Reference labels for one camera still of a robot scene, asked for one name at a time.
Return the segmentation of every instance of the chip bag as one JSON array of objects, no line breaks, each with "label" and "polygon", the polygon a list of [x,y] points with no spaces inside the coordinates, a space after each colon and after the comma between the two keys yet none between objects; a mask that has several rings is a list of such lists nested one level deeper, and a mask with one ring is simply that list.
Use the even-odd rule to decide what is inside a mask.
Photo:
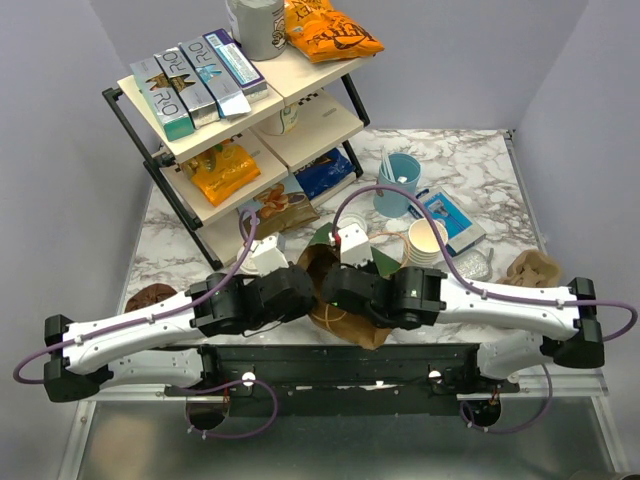
[{"label": "chip bag", "polygon": [[312,63],[368,57],[384,46],[329,0],[285,0],[289,41]]},{"label": "chip bag", "polygon": [[180,169],[216,207],[260,175],[247,151],[229,140],[187,160]]}]

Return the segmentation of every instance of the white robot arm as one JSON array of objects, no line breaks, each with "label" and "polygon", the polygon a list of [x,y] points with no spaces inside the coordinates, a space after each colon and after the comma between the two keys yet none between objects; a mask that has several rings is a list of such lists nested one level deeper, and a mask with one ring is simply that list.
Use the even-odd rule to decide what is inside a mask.
[{"label": "white robot arm", "polygon": [[568,287],[544,289],[468,280],[480,291],[545,300],[553,306],[496,300],[477,295],[434,269],[407,267],[383,279],[371,271],[373,257],[365,232],[353,224],[340,229],[338,235],[341,264],[327,275],[323,286],[323,299],[328,303],[364,315],[381,328],[411,330],[437,322],[519,330],[479,346],[477,367],[488,379],[505,379],[523,368],[549,362],[572,368],[604,364],[595,309],[568,306],[578,299],[595,299],[590,280],[576,279]]},{"label": "white robot arm", "polygon": [[[379,327],[413,329],[439,323],[471,323],[513,328],[510,337],[478,346],[475,366],[489,381],[520,369],[555,362],[575,368],[604,363],[602,336],[594,312],[563,306],[576,298],[595,298],[590,282],[570,287],[530,289],[475,282],[478,288],[530,299],[553,299],[556,306],[525,305],[478,296],[439,270],[408,267],[384,279],[371,272],[366,234],[351,225],[340,231],[341,265],[327,275],[323,298]],[[201,343],[207,337],[257,330],[269,322],[288,322],[313,307],[313,284],[301,268],[289,266],[281,237],[252,246],[260,274],[238,275],[206,302],[191,303],[224,277],[213,274],[159,304],[97,322],[74,323],[57,315],[45,323],[47,345],[66,342],[45,365],[45,388],[53,401],[86,398],[125,383],[164,383],[191,387],[202,380],[203,361],[195,349],[151,351]],[[344,264],[358,268],[344,267]],[[142,320],[127,328],[116,328]],[[112,331],[96,335],[105,328]]]}]

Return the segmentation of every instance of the black metal base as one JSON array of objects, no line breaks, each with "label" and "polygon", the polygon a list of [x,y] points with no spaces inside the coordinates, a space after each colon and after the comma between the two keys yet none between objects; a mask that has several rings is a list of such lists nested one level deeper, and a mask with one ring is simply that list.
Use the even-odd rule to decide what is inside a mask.
[{"label": "black metal base", "polygon": [[[476,351],[472,344],[384,345],[375,351],[306,345],[200,349],[206,379],[217,384],[252,372],[275,390],[279,415],[301,416],[457,415],[458,393],[489,394],[496,386],[475,373],[459,378]],[[379,382],[385,388],[371,388]],[[501,391],[517,392],[518,387],[505,383]],[[171,389],[166,393],[183,395]],[[239,386],[229,396],[232,416],[271,414],[273,401],[259,386]]]},{"label": "black metal base", "polygon": [[[364,105],[362,104],[360,95],[358,94],[358,91],[356,90],[356,87],[353,84],[353,81],[351,80],[349,74],[342,77],[342,83],[344,84],[349,98],[351,99],[351,102],[356,109],[358,118],[362,120],[364,126],[366,127],[367,125],[369,125],[369,116],[364,108]],[[162,159],[157,159],[151,155],[149,150],[147,150],[147,147],[138,136],[135,129],[131,126],[131,123],[127,119],[126,115],[122,112],[122,109],[118,105],[118,99],[122,96],[122,94],[123,92],[120,88],[108,88],[102,92],[102,96],[105,98],[105,100],[109,104],[109,107],[111,107],[111,110],[113,110],[113,113],[116,115],[116,118],[118,119],[118,121],[120,121],[122,127],[125,129],[129,137],[135,144],[136,148],[144,158],[143,164],[145,169],[147,170],[147,172],[149,172],[149,175],[158,186],[160,192],[162,192],[164,197],[167,199],[169,205],[171,205],[171,208],[180,219],[180,222],[182,222],[184,227],[189,232],[189,235],[197,245],[204,258],[207,260],[207,263],[214,271],[221,269],[223,267],[222,262],[211,255],[207,246],[204,244],[204,242],[202,242],[202,240],[196,233],[196,231],[202,227],[202,222],[196,215],[191,214],[185,208],[184,204],[182,203],[180,198],[178,198],[173,188],[171,187],[171,185],[169,185],[164,175],[162,174],[162,171],[160,170],[161,167],[166,167],[173,164],[173,157],[165,156]],[[349,157],[349,160],[354,166],[356,177],[360,177],[362,175],[362,166],[360,165],[358,157],[353,151],[351,144],[349,143],[349,141],[345,141],[342,143],[342,145],[347,153],[347,156]]]}]

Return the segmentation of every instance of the brown pouch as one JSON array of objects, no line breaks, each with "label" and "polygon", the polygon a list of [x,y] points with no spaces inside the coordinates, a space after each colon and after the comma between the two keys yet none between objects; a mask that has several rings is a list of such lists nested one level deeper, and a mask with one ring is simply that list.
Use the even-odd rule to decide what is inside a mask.
[{"label": "brown pouch", "polygon": [[127,302],[127,306],[124,311],[127,313],[141,308],[150,307],[151,305],[162,302],[167,298],[173,297],[176,293],[178,292],[169,285],[154,283],[153,285],[143,288],[131,297]]},{"label": "brown pouch", "polygon": [[496,283],[519,287],[557,287],[562,277],[562,268],[553,258],[538,250],[525,250],[516,257],[507,276]]},{"label": "brown pouch", "polygon": [[333,264],[338,261],[335,250],[326,244],[310,245],[300,255],[298,265],[304,268],[313,280],[317,299],[309,317],[317,326],[336,337],[367,350],[375,350],[385,342],[391,333],[390,328],[376,328],[365,317],[352,315],[322,301],[322,282]]}]

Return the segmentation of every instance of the gray wall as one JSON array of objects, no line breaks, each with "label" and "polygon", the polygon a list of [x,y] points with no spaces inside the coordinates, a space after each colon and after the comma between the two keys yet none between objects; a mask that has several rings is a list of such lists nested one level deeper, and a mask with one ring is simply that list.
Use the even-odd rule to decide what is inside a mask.
[{"label": "gray wall", "polygon": [[49,479],[75,405],[11,370],[45,317],[115,313],[149,182],[100,95],[126,72],[86,0],[1,2],[0,65],[0,477]]},{"label": "gray wall", "polygon": [[[549,250],[600,298],[640,292],[640,2],[592,0],[518,128],[515,146]],[[604,330],[626,313],[601,309]],[[640,327],[607,344],[605,376],[640,470]]]},{"label": "gray wall", "polygon": [[[215,28],[224,0],[91,0],[130,63]],[[387,47],[354,74],[373,126],[510,127],[586,0],[335,0]],[[332,92],[341,89],[332,88]],[[346,96],[340,95],[346,102]]]}]

